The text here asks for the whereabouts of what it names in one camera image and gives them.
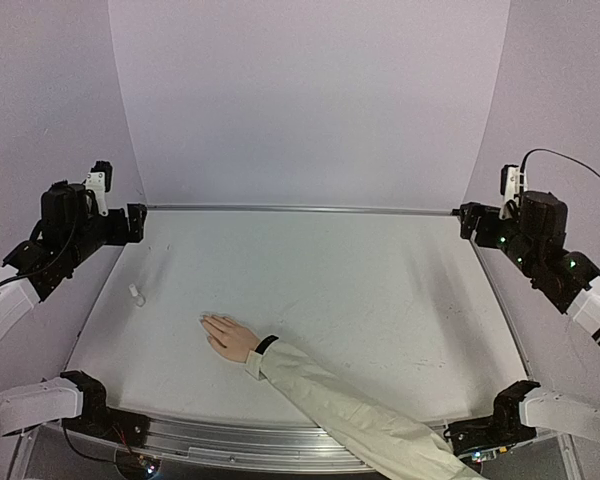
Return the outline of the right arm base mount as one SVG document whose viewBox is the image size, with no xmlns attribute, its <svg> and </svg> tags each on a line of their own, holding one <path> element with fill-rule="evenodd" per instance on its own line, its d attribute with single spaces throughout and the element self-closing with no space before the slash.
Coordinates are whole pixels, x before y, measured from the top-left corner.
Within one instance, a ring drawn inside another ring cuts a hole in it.
<svg viewBox="0 0 600 480">
<path fill-rule="evenodd" d="M 491 415 L 453 422 L 443 437 L 451 442 L 457 457 L 534 439 L 537 430 L 522 424 L 520 406 L 526 396 L 539 387 L 535 381 L 515 382 L 495 397 Z"/>
</svg>

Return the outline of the forearm in beige sleeve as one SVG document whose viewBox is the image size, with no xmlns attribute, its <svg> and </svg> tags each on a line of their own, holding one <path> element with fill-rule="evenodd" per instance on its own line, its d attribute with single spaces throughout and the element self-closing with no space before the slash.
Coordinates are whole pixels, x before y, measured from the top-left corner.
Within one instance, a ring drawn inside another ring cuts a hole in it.
<svg viewBox="0 0 600 480">
<path fill-rule="evenodd" d="M 356 458 L 389 479 L 479 479 L 426 424 L 369 397 L 281 340 L 249 353 L 246 371 L 267 380 Z"/>
</svg>

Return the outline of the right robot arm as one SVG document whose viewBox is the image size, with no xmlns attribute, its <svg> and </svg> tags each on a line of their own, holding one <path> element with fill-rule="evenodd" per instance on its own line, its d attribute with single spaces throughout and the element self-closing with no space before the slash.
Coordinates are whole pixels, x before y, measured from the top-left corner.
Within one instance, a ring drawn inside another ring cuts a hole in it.
<svg viewBox="0 0 600 480">
<path fill-rule="evenodd" d="M 583 253 L 564 247 L 568 208 L 550 193 L 527 191 L 508 202 L 509 215 L 469 202 L 453 210 L 460 235 L 501 251 L 562 314 L 579 324 L 600 349 L 600 269 Z M 502 390 L 489 416 L 447 427 L 455 454 L 513 446 L 550 429 L 600 444 L 600 403 L 552 391 L 532 380 Z"/>
</svg>

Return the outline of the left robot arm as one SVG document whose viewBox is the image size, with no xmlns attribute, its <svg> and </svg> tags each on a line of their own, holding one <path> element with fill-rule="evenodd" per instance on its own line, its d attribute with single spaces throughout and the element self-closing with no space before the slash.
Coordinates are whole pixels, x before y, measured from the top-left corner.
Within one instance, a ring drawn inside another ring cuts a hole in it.
<svg viewBox="0 0 600 480">
<path fill-rule="evenodd" d="M 0 267 L 0 341 L 98 249 L 143 240 L 146 206 L 109 210 L 106 187 L 62 181 L 42 194 L 40 220 Z M 118 427 L 104 386 L 83 372 L 0 393 L 0 437 L 55 420 L 96 437 Z"/>
</svg>

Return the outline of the aluminium front rail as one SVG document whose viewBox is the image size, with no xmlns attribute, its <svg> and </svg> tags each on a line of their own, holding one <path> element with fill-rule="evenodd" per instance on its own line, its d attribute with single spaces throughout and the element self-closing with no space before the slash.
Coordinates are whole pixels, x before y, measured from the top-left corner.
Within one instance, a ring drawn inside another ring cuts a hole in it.
<svg viewBox="0 0 600 480">
<path fill-rule="evenodd" d="M 151 414 L 132 449 L 162 460 L 281 474 L 366 474 L 373 469 L 317 426 L 247 424 Z"/>
</svg>

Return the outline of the black wrist band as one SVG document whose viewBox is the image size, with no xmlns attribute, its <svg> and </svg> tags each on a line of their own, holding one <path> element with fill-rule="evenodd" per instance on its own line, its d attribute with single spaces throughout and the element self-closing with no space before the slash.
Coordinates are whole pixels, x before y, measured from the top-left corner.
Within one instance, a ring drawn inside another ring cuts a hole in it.
<svg viewBox="0 0 600 480">
<path fill-rule="evenodd" d="M 260 341 L 260 343 L 257 345 L 255 352 L 259 355 L 263 355 L 266 350 L 277 340 L 279 339 L 278 336 L 276 335 L 269 335 L 266 338 L 264 338 L 263 340 Z"/>
</svg>

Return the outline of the person's bare hand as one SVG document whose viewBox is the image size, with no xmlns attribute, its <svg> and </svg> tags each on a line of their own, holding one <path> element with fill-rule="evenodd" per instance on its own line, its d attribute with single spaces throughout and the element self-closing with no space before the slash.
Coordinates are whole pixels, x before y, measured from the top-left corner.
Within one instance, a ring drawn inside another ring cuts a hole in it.
<svg viewBox="0 0 600 480">
<path fill-rule="evenodd" d="M 245 363 L 249 353 L 260 344 L 260 339 L 251 330 L 228 316 L 204 314 L 201 325 L 211 347 L 231 362 Z"/>
</svg>

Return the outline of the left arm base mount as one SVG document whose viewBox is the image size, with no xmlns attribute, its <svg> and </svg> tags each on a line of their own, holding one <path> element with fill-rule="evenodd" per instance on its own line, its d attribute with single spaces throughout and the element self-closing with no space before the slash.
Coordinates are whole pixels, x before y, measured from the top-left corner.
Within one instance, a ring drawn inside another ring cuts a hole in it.
<svg viewBox="0 0 600 480">
<path fill-rule="evenodd" d="M 79 414 L 63 419 L 64 428 L 93 438 L 118 442 L 128 449 L 145 446 L 150 426 L 148 416 L 108 406 L 105 386 L 83 371 L 65 371 L 60 377 L 72 382 L 83 394 L 83 406 Z"/>
</svg>

